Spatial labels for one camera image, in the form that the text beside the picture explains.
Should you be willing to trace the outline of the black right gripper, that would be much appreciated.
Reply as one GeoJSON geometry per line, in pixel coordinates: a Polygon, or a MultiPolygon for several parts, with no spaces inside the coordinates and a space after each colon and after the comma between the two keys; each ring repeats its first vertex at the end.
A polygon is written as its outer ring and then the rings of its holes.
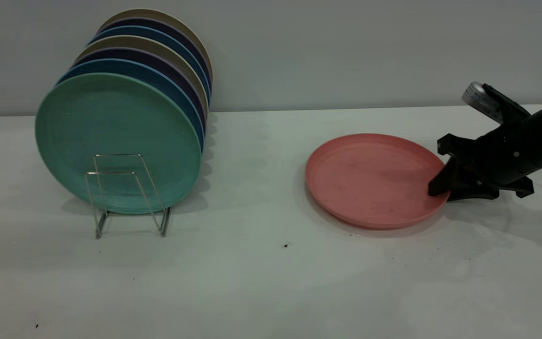
{"type": "Polygon", "coordinates": [[[450,193],[448,202],[494,200],[501,190],[529,196],[534,185],[527,176],[541,168],[541,143],[542,115],[503,124],[475,140],[447,134],[438,140],[438,153],[450,159],[429,182],[428,195],[450,193]]]}

